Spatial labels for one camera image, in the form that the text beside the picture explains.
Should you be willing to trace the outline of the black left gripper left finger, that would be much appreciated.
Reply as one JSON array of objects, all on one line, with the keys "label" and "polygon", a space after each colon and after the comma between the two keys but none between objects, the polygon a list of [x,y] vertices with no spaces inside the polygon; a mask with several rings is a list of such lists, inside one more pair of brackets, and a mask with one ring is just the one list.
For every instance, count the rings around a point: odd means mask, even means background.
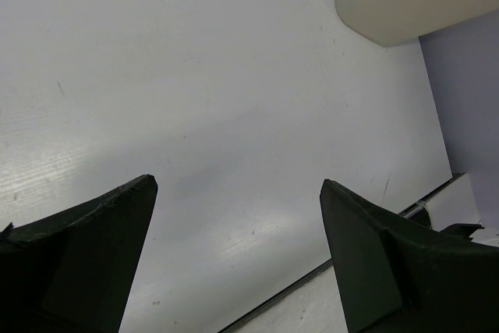
[{"label": "black left gripper left finger", "polygon": [[117,332],[158,186],[141,175],[93,200],[1,231],[3,332]]}]

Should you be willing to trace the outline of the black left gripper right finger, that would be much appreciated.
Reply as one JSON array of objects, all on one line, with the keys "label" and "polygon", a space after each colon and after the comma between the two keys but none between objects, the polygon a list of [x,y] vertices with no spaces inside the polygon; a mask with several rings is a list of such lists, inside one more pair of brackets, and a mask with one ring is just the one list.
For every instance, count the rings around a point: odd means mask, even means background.
[{"label": "black left gripper right finger", "polygon": [[441,231],[325,180],[320,207],[350,332],[495,332],[498,249],[478,224]]}]

